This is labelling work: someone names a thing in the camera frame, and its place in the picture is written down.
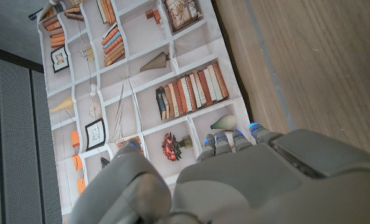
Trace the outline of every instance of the white book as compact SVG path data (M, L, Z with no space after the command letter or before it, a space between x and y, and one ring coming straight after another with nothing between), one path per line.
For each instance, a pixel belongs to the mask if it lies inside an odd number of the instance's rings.
M216 93L217 100L224 99L224 97L222 97L220 85L218 85L218 80L214 68L212 67L212 65L209 65L207 69L209 69L212 86L214 87L214 92Z
M102 17L102 21L105 24L105 23L107 23L107 20L106 20L106 16L105 16L105 13L104 13L103 8L102 8L102 3L100 2L100 0L97 0L97 3L98 3L100 16Z
M181 83L183 84L187 112L191 112L192 111L191 97L189 96L189 91L187 90L185 78L181 79Z
M199 91L197 90L195 77L193 74L190 74L189 77L191 78L193 93L195 94L196 106L197 108L200 108L202 107L202 103L200 102L200 96L199 96Z
M212 81L211 81L209 69L206 68L205 70L203 70L203 72L204 72L204 76L206 77L207 87L209 87L209 93L210 93L210 96L211 96L211 101L217 100L217 96L216 96L216 93L214 91L214 87L212 86Z
M199 93L200 97L200 104L202 106L206 105L206 96L203 92L202 84L200 83L199 74L197 74L197 71L193 71L193 76L195 77L196 86L197 86L197 92Z
M179 111L178 111L177 99L175 97L173 84L172 83L168 84L168 88L170 88L171 98L172 98L172 101L173 101L174 115L175 115L175 117L178 117L179 116Z

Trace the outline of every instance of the gray wall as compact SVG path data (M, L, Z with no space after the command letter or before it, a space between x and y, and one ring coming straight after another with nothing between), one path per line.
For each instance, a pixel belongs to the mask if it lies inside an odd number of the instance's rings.
M62 223L44 75L3 60L0 223Z

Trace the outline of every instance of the vase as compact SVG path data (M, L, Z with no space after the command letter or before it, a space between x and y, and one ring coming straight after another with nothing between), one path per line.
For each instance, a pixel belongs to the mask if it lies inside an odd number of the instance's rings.
M52 108L49 112L50 113L55 113L63 109L70 109L73 108L73 100L72 97L69 96L67 97L64 101L62 101L59 105L56 107Z
M223 115L218 121L210 126L211 129L231 130L236 126L235 116L232 114Z
M154 59L152 59L150 62L144 65L141 68L141 72L149 70L149 69L165 68L167 66L168 60L170 60L170 54L161 52Z

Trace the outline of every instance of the orange book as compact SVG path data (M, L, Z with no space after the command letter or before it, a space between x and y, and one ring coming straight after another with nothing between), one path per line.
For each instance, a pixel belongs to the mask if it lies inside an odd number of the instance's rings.
M63 37L53 37L53 38L50 39L50 43L52 44L54 42L59 42L59 41L63 41L63 40L65 40L65 36L63 36Z
M50 47L61 47L61 46L63 46L63 45L65 45L65 41L63 40L63 41L59 41L59 42L53 42L53 43L51 43L51 45L50 45Z
M58 29L58 28L61 28L61 27L62 27L62 25L60 25L60 22L56 21L53 24L47 26L47 30L51 31L51 30Z
M83 163L79 155L72 156L75 170L83 169Z
M77 179L78 194L81 194L85 190L85 181L84 177Z
M50 37L50 38L56 38L56 37L64 37L65 36L65 34L56 34L56 35L53 35L52 37Z
M207 85L206 77L204 76L203 70L198 71L197 74L199 75L200 84L202 85L204 96L206 97L206 104L209 105L212 103L212 101L211 101L209 86Z
M109 10L110 21L111 21L110 25L113 25L116 22L116 15L115 15L115 12L113 10L113 6L111 5L111 1L106 0L106 3L108 4L108 10Z
M116 45L118 45L121 41L123 41L123 37L119 36L117 40L115 40L113 43L110 44L108 48L105 49L105 54L107 54L111 49L116 47Z
M102 45L105 45L107 42L109 42L109 40L114 36L116 35L118 32L118 27L114 28L110 33L109 35L102 41Z
M220 66L218 65L218 62L214 62L212 64L212 67L214 68L214 72L216 73L216 77L217 77L218 85L220 86L222 97L225 99L229 96L229 92L225 84L224 77L222 77L221 69L220 69Z
M106 17L106 21L107 23L109 23L110 25L112 25L111 21L110 21L110 15L109 15L109 10L108 10L108 4L106 2L107 0L100 0L100 3L102 4L102 9L103 9L103 12L105 13L105 17Z
M192 111L196 111L197 110L196 97L195 97L195 93L193 92L191 77L189 76L185 77L185 81L187 85L187 90L189 92L189 97L191 98Z
M183 106L183 111L187 113L185 93L184 93L184 88L183 88L183 84L181 83L181 80L177 81L177 86L178 86L179 98L181 99L181 103Z
M181 99L180 99L177 82L173 82L173 89L174 89L175 99L177 101L178 113L181 116L184 113L184 108L183 108L183 104L182 104Z

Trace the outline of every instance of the blue led light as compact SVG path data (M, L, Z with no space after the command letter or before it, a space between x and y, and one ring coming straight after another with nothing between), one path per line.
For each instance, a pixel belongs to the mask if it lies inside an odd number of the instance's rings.
M255 126L255 125L257 125L258 123L257 122L253 122L253 123L251 123L250 125L249 125L249 128L251 128L252 126Z

